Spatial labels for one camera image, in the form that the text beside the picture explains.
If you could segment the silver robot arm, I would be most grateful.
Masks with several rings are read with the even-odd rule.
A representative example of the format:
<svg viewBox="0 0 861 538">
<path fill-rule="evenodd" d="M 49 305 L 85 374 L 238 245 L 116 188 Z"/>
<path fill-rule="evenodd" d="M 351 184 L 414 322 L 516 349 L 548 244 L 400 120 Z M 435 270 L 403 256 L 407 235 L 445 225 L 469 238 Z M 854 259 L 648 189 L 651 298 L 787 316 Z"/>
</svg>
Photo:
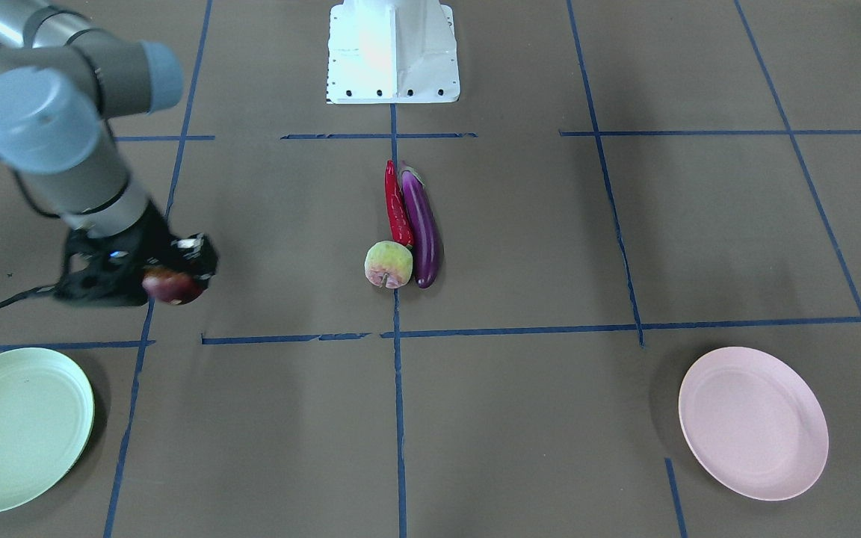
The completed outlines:
<svg viewBox="0 0 861 538">
<path fill-rule="evenodd" d="M 69 227 L 54 285 L 8 297 L 73 306 L 194 302 L 217 271 L 207 235 L 174 235 L 117 149 L 110 120 L 177 106 L 160 42 L 121 40 L 49 1 L 0 1 L 0 164 L 31 210 Z"/>
</svg>

